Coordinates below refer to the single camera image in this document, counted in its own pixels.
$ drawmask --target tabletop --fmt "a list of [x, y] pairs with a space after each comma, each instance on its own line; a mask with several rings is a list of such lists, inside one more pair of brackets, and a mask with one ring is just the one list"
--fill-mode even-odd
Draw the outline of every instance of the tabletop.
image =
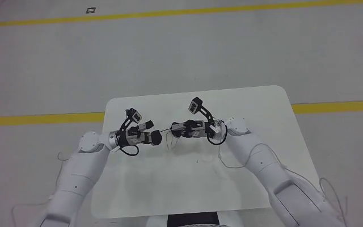
[[[115, 98], [107, 103], [103, 132], [118, 130], [125, 109], [134, 108], [153, 130], [172, 122], [206, 120], [191, 114], [194, 97], [214, 117], [243, 117], [247, 126], [271, 146], [281, 162], [318, 185], [318, 176], [285, 90], [279, 86], [198, 91]], [[91, 211], [96, 218], [230, 211], [269, 207], [268, 196], [247, 169], [228, 169], [218, 147], [206, 138], [172, 138], [162, 132], [159, 146], [140, 145], [138, 156], [111, 153], [94, 187]], [[229, 166], [239, 166], [228, 147], [220, 147]]]

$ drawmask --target cable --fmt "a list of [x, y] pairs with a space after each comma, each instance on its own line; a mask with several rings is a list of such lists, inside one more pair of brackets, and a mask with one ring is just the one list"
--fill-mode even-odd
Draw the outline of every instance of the cable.
[[345, 225], [345, 227], [347, 227], [347, 221], [345, 220], [345, 215], [344, 215], [344, 213], [343, 213], [343, 209], [342, 209], [342, 207], [341, 207], [341, 203], [340, 203], [340, 200], [339, 200], [339, 197], [338, 197], [338, 194], [336, 193], [336, 191], [335, 191], [335, 188], [333, 187], [333, 185], [329, 182], [329, 180], [328, 179], [326, 179], [326, 178], [320, 178], [319, 179], [319, 185], [320, 185], [320, 188], [321, 188], [321, 190], [322, 190], [322, 192], [323, 192], [323, 194], [324, 194], [324, 196], [327, 198], [327, 200], [329, 201], [329, 203], [333, 206], [333, 203], [328, 199], [328, 197], [326, 196], [326, 194], [325, 194], [325, 191], [324, 191], [324, 189], [323, 189], [323, 186], [322, 186], [322, 183], [323, 183], [323, 180], [325, 180], [328, 184], [329, 184], [329, 186], [331, 187], [331, 189], [333, 190], [333, 192], [334, 192], [334, 195], [335, 195], [335, 198], [336, 198], [336, 200], [337, 200], [337, 202], [338, 202], [338, 205], [339, 205], [339, 209], [340, 209], [340, 214], [341, 214], [341, 216], [343, 217], [343, 222], [344, 222], [344, 225]]
[[136, 155], [138, 155], [138, 154], [139, 154], [140, 150], [139, 150], [138, 146], [136, 146], [136, 145], [129, 145], [129, 146], [134, 146], [134, 147], [137, 149], [137, 152], [136, 152], [135, 154], [130, 154], [130, 153], [128, 153], [128, 152], [126, 152], [126, 151], [124, 151], [124, 150], [123, 150], [123, 148], [120, 148], [120, 150], [121, 150], [122, 152], [124, 152], [125, 154], [127, 154], [128, 156], [136, 156]]
[[[169, 144], [168, 144], [168, 134], [170, 133], [170, 132], [167, 132], [166, 133], [166, 135], [165, 135], [165, 139], [166, 139], [166, 147], [167, 147], [167, 149], [169, 150]], [[174, 147], [172, 147], [172, 138], [173, 138], [174, 136], [172, 135], [172, 133], [171, 133], [171, 143], [170, 143], [170, 149], [173, 149], [175, 146], [176, 146], [176, 144], [178, 143], [178, 141], [179, 141], [179, 138], [177, 138], [176, 139], [176, 142], [175, 142], [175, 144], [174, 144]]]
[[209, 133], [206, 135], [206, 139], [211, 143], [213, 144], [214, 146], [220, 146], [221, 144], [223, 144], [225, 141], [226, 141], [226, 138], [227, 138], [227, 134], [228, 134], [228, 128], [227, 128], [227, 125], [225, 125], [226, 127], [226, 133], [225, 133], [225, 136], [222, 140], [222, 142], [219, 142], [219, 143], [215, 143], [215, 142], [212, 142], [209, 138]]
[[161, 131], [159, 131], [159, 132], [164, 132], [164, 131], [166, 131], [166, 130], [170, 130], [170, 128], [167, 128], [167, 129], [161, 130]]
[[[59, 161], [61, 161], [62, 162], [62, 164], [61, 164], [61, 167], [60, 167], [60, 169], [59, 169], [59, 172], [58, 172], [58, 175], [57, 175], [57, 178], [56, 178], [56, 188], [54, 189], [54, 193], [55, 193], [55, 191], [57, 190], [57, 188], [58, 188], [58, 181], [59, 181], [59, 178], [60, 178], [60, 176], [61, 176], [61, 173], [62, 173], [62, 169], [63, 169], [63, 164], [64, 164], [64, 162], [65, 161], [68, 161], [69, 160], [69, 158], [68, 159], [62, 159], [62, 158], [60, 158], [60, 154], [61, 154], [62, 152], [58, 152], [58, 154], [57, 154], [57, 159], [59, 160]], [[15, 204], [14, 206], [12, 206], [12, 208], [11, 208], [11, 211], [10, 211], [10, 213], [11, 213], [11, 220], [12, 220], [12, 224], [13, 224], [13, 226], [14, 227], [18, 227], [17, 226], [17, 224], [16, 224], [16, 221], [15, 221], [15, 208], [16, 207], [36, 207], [36, 206], [39, 206], [39, 205], [44, 205], [44, 204], [46, 204], [46, 203], [48, 203], [48, 201], [50, 200], [50, 198], [48, 198], [48, 200], [47, 201], [44, 201], [44, 202], [42, 202], [42, 203], [27, 203], [27, 204]]]
[[221, 152], [220, 152], [220, 148], [221, 146], [218, 146], [218, 158], [221, 160], [222, 164], [228, 168], [228, 169], [240, 169], [240, 168], [244, 168], [244, 166], [227, 166], [225, 164], [225, 162], [222, 160], [222, 157], [221, 157]]

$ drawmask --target gray floor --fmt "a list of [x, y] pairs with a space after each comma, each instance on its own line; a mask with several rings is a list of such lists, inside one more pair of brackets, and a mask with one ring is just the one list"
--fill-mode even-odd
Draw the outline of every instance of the gray floor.
[[[0, 6], [0, 21], [83, 16], [90, 6], [107, 14], [220, 5], [237, 1], [17, 0]], [[115, 97], [262, 85], [282, 86], [291, 103], [362, 100], [362, 10], [334, 6], [0, 27], [0, 116], [99, 112]], [[363, 226], [362, 117], [297, 115], [318, 175], [333, 183], [343, 203], [349, 198], [351, 226]], [[0, 127], [0, 225], [12, 226], [14, 204], [44, 201], [53, 192], [58, 152], [70, 154], [84, 132], [101, 130], [101, 123]], [[17, 208], [18, 226], [42, 208]], [[242, 213], [247, 227], [282, 226], [269, 209]], [[114, 226], [91, 217], [90, 197], [78, 222]]]

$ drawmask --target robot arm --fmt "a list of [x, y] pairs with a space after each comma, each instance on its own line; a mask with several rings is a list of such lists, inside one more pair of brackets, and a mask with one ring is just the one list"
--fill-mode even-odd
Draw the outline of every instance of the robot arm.
[[227, 143], [236, 159], [258, 178], [268, 193], [271, 207], [285, 226], [345, 226], [340, 213], [333, 209], [324, 195], [309, 182], [288, 172], [272, 149], [246, 127], [244, 119], [217, 120], [202, 106], [198, 97], [193, 99], [189, 111], [192, 114], [201, 112], [208, 122], [188, 120], [173, 123], [173, 135], [207, 137], [209, 142], [210, 139], [223, 139], [219, 144]]
[[271, 207], [285, 226], [345, 226], [341, 215], [324, 195], [310, 183], [288, 172], [270, 147], [246, 128], [243, 119], [231, 119], [227, 130], [227, 146], [264, 186]]
[[111, 150], [117, 146], [122, 149], [140, 143], [161, 143], [159, 131], [144, 132], [153, 126], [152, 121], [128, 129], [130, 123], [139, 123], [141, 116], [132, 108], [126, 110], [126, 115], [127, 118], [118, 131], [101, 135], [87, 132], [82, 136], [78, 149], [63, 169], [56, 192], [42, 217], [33, 226], [75, 226], [78, 210], [86, 195], [99, 180]]

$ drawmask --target yellow line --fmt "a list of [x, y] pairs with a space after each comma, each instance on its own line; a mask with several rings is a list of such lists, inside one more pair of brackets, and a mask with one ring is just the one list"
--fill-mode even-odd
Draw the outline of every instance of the yellow line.
[[[363, 112], [363, 101], [340, 103], [292, 104], [295, 114]], [[0, 126], [24, 124], [102, 123], [104, 112], [65, 113], [0, 117]]]
[[0, 125], [103, 122], [104, 112], [0, 117]]
[[293, 104], [295, 114], [322, 114], [337, 112], [363, 112], [363, 101], [340, 103]]
[[268, 5], [247, 5], [247, 6], [229, 6], [229, 7], [205, 8], [205, 9], [136, 12], [136, 13], [130, 13], [130, 14], [77, 16], [77, 17], [71, 17], [71, 18], [14, 20], [14, 21], [8, 21], [8, 22], [0, 22], [0, 27], [4, 27], [4, 26], [27, 26], [27, 25], [34, 25], [34, 24], [90, 22], [90, 21], [96, 21], [96, 20], [119, 20], [119, 19], [131, 19], [131, 18], [149, 18], [149, 17], [155, 17], [155, 16], [212, 14], [212, 13], [217, 13], [217, 12], [241, 12], [241, 11], [254, 11], [254, 10], [293, 9], [293, 8], [302, 8], [302, 7], [351, 5], [351, 4], [362, 4], [362, 3], [363, 3], [363, 0], [325, 0], [325, 1], [315, 1], [315, 2], [292, 2], [292, 3], [279, 3], [279, 4], [268, 4]]

